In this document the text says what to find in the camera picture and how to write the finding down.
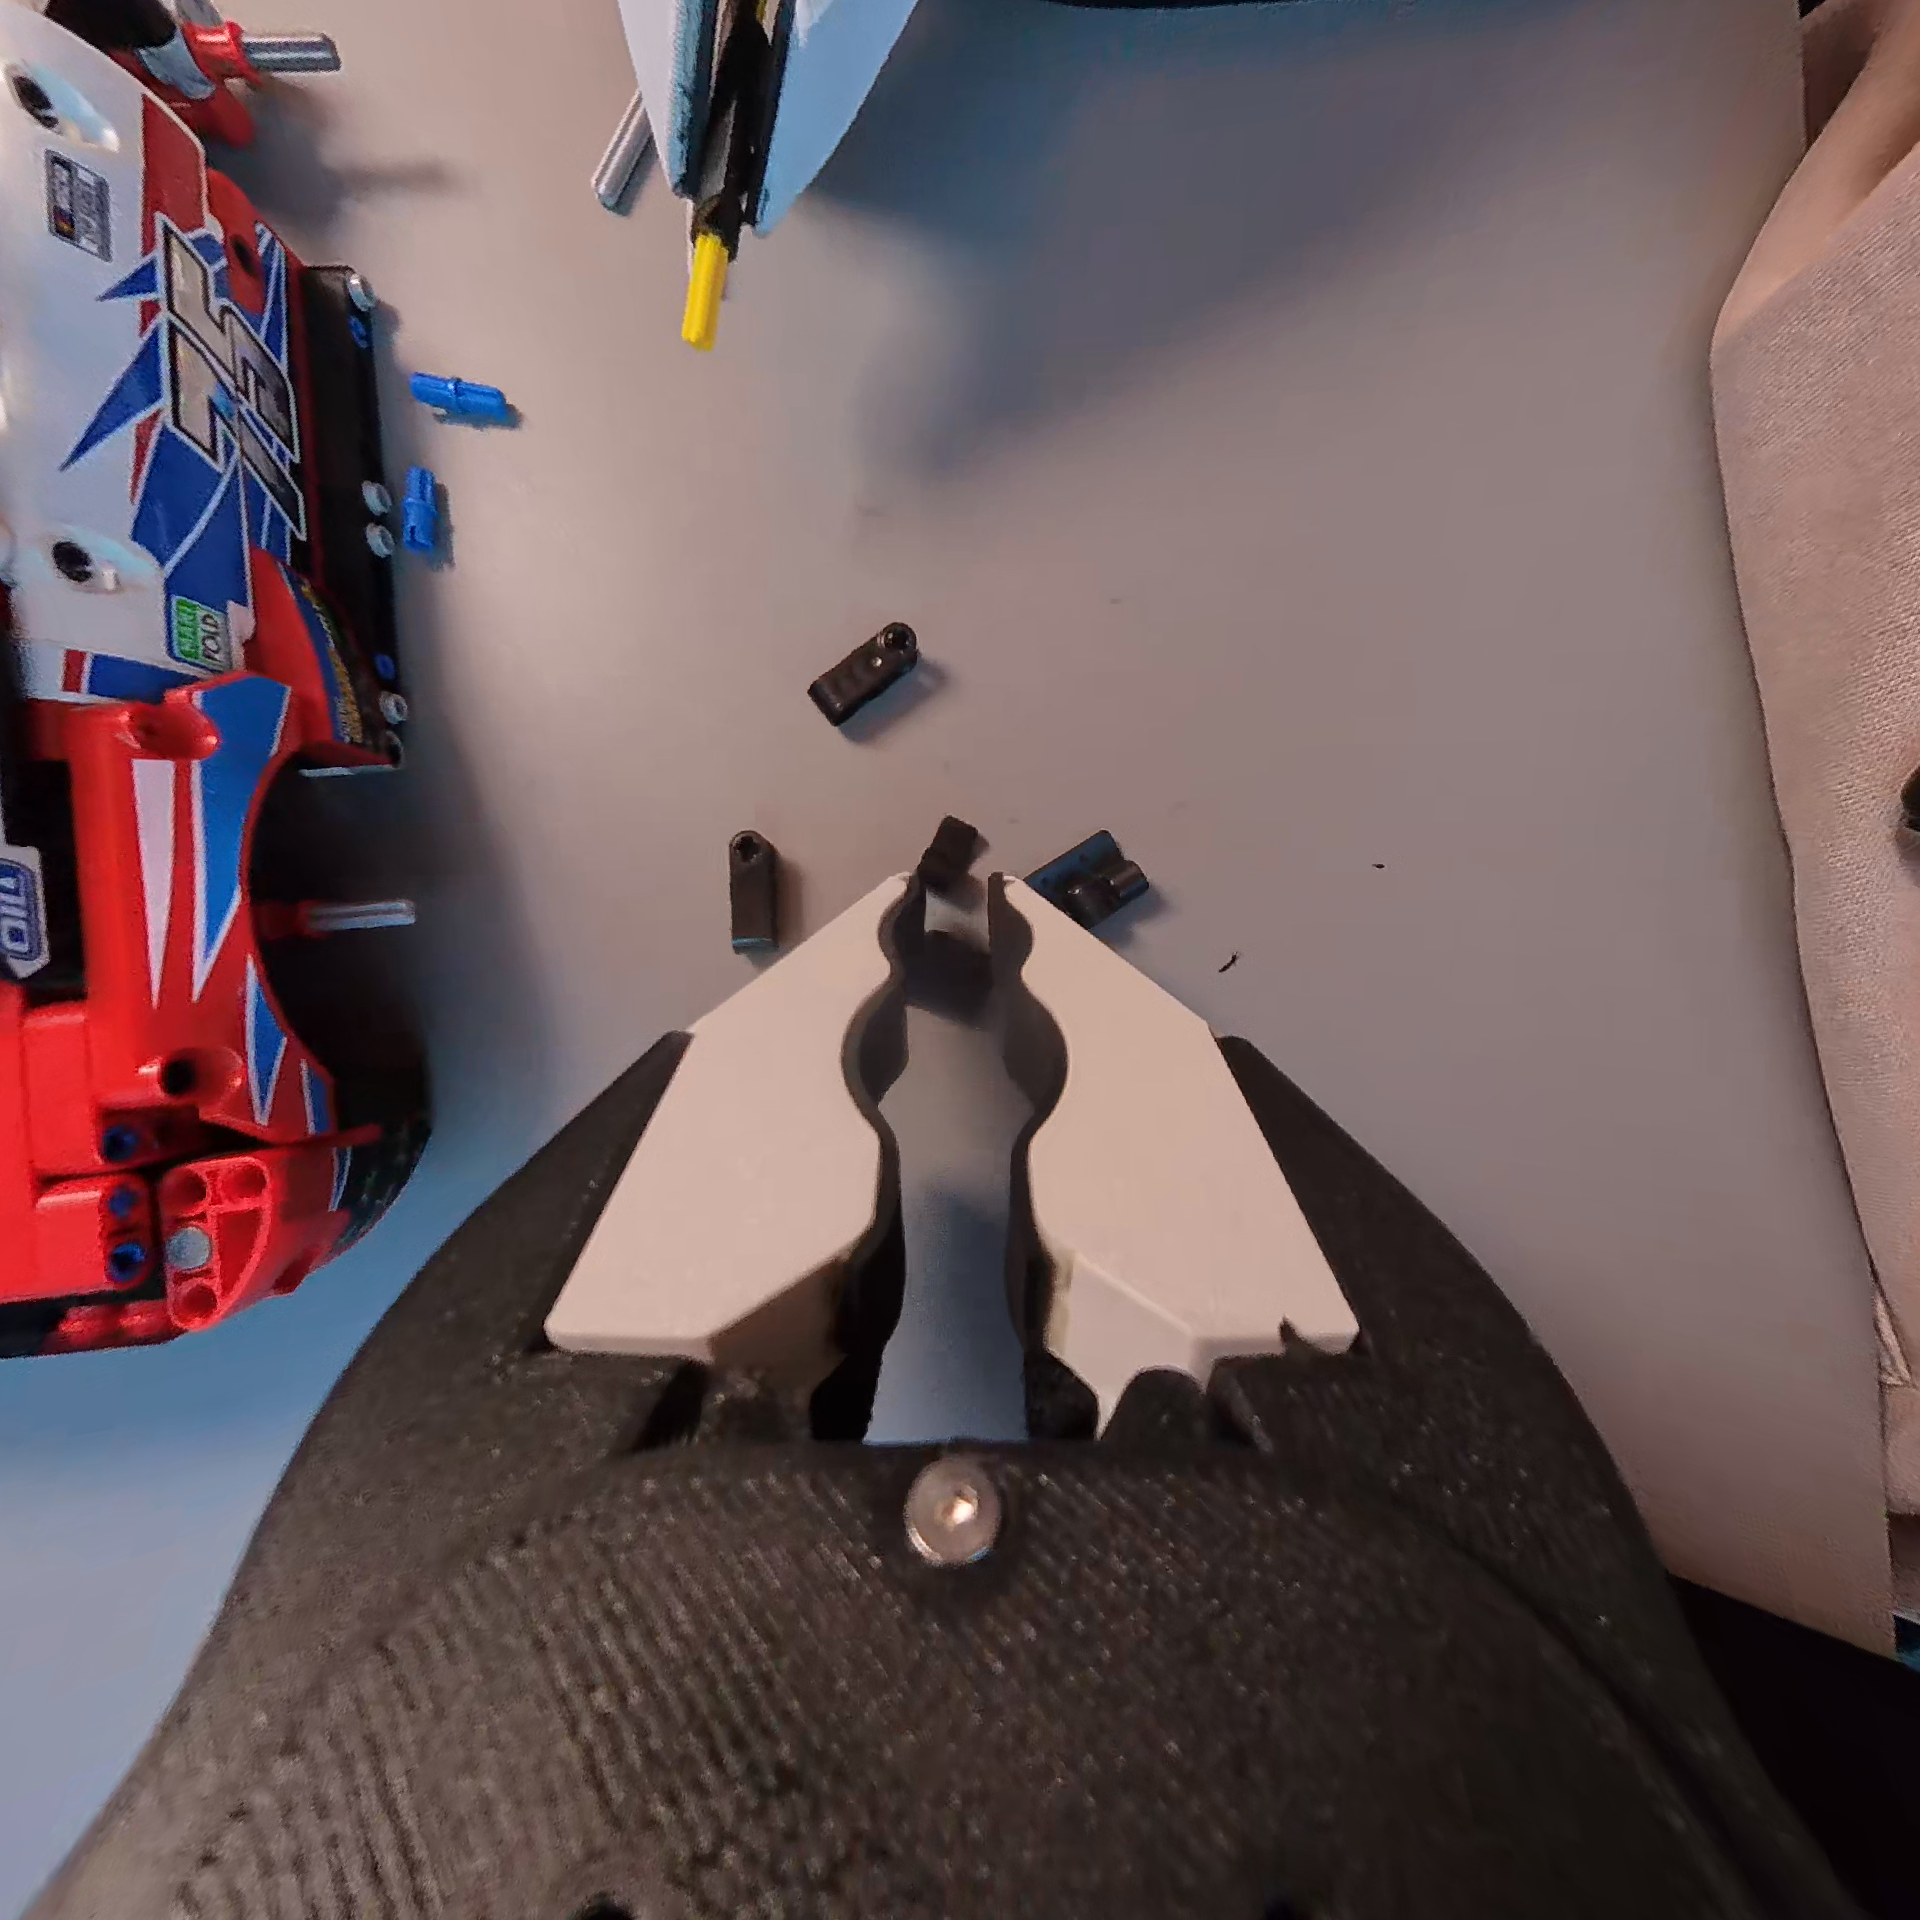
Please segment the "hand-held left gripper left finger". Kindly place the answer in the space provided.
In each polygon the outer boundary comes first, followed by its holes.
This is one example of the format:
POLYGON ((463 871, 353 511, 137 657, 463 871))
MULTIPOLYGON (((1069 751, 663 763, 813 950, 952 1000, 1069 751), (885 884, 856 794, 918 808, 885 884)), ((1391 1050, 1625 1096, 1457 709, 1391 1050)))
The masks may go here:
POLYGON ((566 1354, 672 1355, 811 1396, 898 1304, 903 964, 924 889, 888 874, 685 1032, 547 1308, 566 1354))

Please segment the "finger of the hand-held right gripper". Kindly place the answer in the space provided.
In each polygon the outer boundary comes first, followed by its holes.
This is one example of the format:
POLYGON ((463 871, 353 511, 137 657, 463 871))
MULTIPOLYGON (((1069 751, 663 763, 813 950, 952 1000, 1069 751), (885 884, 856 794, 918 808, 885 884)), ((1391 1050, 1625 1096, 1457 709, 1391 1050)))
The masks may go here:
POLYGON ((661 169, 677 198, 705 203, 736 123, 737 3, 617 3, 617 16, 661 169))
POLYGON ((797 203, 869 99, 915 3, 780 3, 771 120, 750 223, 769 235, 797 203))

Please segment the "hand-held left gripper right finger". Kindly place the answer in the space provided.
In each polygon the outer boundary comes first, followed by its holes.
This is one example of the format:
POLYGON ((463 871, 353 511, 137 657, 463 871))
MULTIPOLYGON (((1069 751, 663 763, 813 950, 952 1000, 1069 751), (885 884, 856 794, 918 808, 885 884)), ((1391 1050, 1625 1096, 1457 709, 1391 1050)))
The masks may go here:
POLYGON ((1008 1304, 1033 1437, 1096 1437, 1144 1371, 1206 1383, 1358 1335, 1211 1026, 1025 879, 988 882, 1003 1060, 1029 1100, 1008 1304))

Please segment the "yellow and black lego axle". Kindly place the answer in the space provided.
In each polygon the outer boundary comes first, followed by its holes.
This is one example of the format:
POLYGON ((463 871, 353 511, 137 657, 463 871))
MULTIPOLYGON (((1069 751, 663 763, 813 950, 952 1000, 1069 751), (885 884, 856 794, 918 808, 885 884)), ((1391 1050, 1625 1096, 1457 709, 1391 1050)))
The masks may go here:
MULTIPOLYGON (((761 157, 773 99, 775 7, 778 3, 737 3, 736 36, 729 45, 737 80, 736 123, 721 191, 705 203, 690 203, 681 198, 687 211, 683 339, 690 348, 699 350, 715 345, 729 271, 741 238, 752 229, 750 211, 757 188, 757 160, 761 157)), ((658 160, 648 112, 643 108, 638 90, 633 90, 610 131, 603 156, 591 169, 593 200, 603 209, 624 203, 627 191, 633 186, 641 163, 648 156, 658 160)))

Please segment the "small black lego connector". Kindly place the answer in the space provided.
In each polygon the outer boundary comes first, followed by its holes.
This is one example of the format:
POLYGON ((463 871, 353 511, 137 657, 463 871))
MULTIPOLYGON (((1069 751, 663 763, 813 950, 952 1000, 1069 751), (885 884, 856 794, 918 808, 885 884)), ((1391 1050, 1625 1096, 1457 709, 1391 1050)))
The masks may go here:
POLYGON ((908 970, 910 996, 924 1011, 957 1024, 977 1024, 994 994, 983 882, 972 872, 983 845, 979 829, 945 814, 915 866, 924 928, 908 970))

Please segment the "wide black lego connector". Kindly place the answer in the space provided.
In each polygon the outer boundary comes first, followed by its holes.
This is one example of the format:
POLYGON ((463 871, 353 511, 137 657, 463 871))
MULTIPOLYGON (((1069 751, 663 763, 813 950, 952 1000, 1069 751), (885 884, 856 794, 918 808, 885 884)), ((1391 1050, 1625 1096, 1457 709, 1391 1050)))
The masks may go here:
POLYGON ((1086 931, 1101 928, 1148 891, 1140 863, 1107 829, 1040 863, 1024 874, 1024 884, 1086 931))

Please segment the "black lego beam with holes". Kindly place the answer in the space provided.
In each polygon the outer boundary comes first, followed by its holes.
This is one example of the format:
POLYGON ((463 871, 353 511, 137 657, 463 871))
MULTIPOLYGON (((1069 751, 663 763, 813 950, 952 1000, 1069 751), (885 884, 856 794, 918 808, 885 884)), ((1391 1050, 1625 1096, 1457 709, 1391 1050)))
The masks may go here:
POLYGON ((833 728, 844 728, 915 673, 918 660, 916 631, 901 619, 891 619, 821 670, 806 686, 806 696, 833 728))

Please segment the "red white blue lego car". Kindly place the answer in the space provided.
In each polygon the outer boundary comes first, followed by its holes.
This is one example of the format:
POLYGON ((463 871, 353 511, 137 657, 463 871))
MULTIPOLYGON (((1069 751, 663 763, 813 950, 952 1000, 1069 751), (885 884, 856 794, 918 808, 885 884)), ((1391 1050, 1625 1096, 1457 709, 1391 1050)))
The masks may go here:
POLYGON ((215 164, 325 35, 1 7, 5 1355, 292 1293, 425 1145, 310 786, 394 772, 374 322, 215 164))

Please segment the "beige cloth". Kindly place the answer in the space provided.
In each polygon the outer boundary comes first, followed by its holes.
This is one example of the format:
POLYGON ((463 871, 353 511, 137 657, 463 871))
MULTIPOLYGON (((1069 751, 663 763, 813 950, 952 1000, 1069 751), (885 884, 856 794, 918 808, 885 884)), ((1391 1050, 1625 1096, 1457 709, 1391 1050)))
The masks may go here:
POLYGON ((1711 397, 1810 1036, 1874 1269, 1891 1628, 1917 1516, 1917 4, 1800 25, 1805 153, 1711 397))

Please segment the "dark cloth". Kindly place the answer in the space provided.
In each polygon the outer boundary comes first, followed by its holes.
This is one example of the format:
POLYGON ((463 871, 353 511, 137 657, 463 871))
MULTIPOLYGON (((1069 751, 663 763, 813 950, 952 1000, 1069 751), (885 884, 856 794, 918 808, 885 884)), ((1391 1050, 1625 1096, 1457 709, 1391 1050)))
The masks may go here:
POLYGON ((1693 1580, 1693 1642, 1859 1907, 1917 1914, 1917 1671, 1693 1580))

